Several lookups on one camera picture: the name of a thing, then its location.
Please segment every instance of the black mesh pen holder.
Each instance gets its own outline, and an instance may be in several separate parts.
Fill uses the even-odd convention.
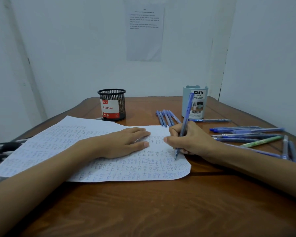
[[[120,121],[126,118],[125,92],[123,89],[104,89],[98,91],[104,120]]]

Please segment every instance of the sheet of paper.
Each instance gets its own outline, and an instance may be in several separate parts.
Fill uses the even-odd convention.
[[[124,1],[126,59],[161,61],[164,4]]]
[[[0,176],[11,177],[70,147],[78,140],[120,131],[125,126],[100,120],[67,116],[29,139],[0,164]],[[174,150],[163,142],[169,135],[162,126],[145,126],[151,135],[144,139],[150,146],[116,159],[95,159],[68,181],[103,182],[179,179],[191,170],[184,155],[174,160]]]

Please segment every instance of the brown table top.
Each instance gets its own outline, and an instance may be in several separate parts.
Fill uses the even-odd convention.
[[[181,118],[182,97],[125,99],[125,126],[159,125],[156,110]],[[88,98],[16,139],[33,136],[65,116],[101,116]],[[208,97],[205,119],[216,126],[273,125]],[[296,145],[296,137],[288,134]],[[281,141],[256,147],[280,154]],[[296,199],[235,171],[186,156],[191,173],[171,181],[63,183],[8,235],[20,236],[296,236]]]

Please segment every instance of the pen holder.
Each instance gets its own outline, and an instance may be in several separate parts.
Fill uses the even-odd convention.
[[[205,105],[207,100],[208,87],[200,88],[200,86],[183,87],[182,116],[185,117],[188,97],[190,93],[194,93],[194,99],[189,119],[203,119]]]
[[[125,90],[104,89],[99,90],[103,120],[120,121],[125,119]]]

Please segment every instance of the person's left hand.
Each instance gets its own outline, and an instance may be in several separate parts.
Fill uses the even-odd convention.
[[[81,142],[85,147],[92,148],[94,158],[105,157],[111,159],[147,148],[149,142],[135,143],[135,141],[148,135],[150,135],[150,132],[146,131],[145,128],[133,127],[106,135],[90,137],[81,140]]]

